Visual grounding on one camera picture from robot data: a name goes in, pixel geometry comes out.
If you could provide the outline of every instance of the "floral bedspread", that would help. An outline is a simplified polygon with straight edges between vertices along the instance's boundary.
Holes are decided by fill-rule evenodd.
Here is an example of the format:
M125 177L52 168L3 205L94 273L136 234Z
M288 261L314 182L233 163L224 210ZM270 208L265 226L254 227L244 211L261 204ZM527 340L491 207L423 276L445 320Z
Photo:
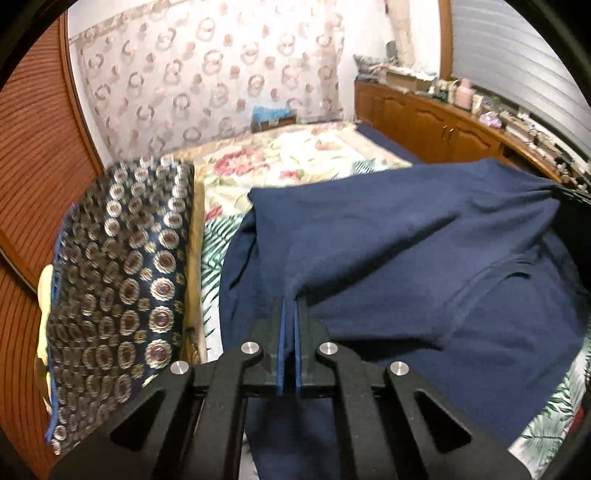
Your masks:
M181 154L205 186L206 219L244 213L252 187L289 186L411 164L355 131L353 123L290 125L212 142Z
M373 145L353 124L343 123L292 125L202 145L181 156L194 161L195 175L205 185L201 284L209 361L223 351L218 309L222 264L230 240L251 206L246 198L251 187L290 186L411 166ZM544 410L509 448L534 480L542 476L573 423L590 367L591 330ZM258 478L246 442L242 453L240 479Z

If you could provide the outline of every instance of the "pink bottle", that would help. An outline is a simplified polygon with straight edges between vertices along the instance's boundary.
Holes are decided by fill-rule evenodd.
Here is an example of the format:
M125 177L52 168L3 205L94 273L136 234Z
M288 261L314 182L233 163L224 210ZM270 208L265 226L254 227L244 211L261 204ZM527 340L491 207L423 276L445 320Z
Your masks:
M476 91L472 88L472 83L468 79L463 79L460 86L456 89L456 106L465 110L472 110L472 97Z

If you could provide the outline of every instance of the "wooden dresser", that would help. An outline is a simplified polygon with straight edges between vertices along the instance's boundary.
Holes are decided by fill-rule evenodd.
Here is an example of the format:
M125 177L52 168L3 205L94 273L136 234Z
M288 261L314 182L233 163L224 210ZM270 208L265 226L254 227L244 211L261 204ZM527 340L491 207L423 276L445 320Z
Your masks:
M469 112L428 97L403 94L376 83L355 82L355 112L426 163L494 157L560 182L552 166L502 130L481 124Z

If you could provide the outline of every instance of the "decorative pillow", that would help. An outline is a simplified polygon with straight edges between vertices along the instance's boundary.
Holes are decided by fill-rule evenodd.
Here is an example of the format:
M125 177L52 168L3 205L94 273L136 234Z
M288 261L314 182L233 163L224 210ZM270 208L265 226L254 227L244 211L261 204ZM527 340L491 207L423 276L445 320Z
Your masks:
M398 66L399 61L397 57L387 58L377 58L377 57L368 57L366 55L353 55L353 59L355 64L357 65L357 71L359 75L369 75L370 77L378 77L377 69L374 69L376 65L380 65L381 63L391 63L392 65Z
M47 440L70 450L178 358L194 168L112 166L66 216L47 321Z

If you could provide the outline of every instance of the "navy blue cloth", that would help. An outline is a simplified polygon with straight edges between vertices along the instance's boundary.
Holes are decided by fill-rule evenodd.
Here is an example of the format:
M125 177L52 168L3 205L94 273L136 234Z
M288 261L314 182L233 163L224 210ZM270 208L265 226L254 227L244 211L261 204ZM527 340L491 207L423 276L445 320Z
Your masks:
M356 128L358 133L362 134L368 140L371 140L376 145L388 150L389 152L399 156L400 158L409 161L410 163L417 165L422 163L419 158L409 152L406 148L398 145L394 140L389 139L382 132L378 132L375 128L365 124L357 124Z
M550 228L552 189L493 159L252 189L222 270L224 348L273 297L303 296L334 340L367 361L406 361L509 446L568 370L589 316ZM332 422L327 400L250 401L260 478L339 478Z

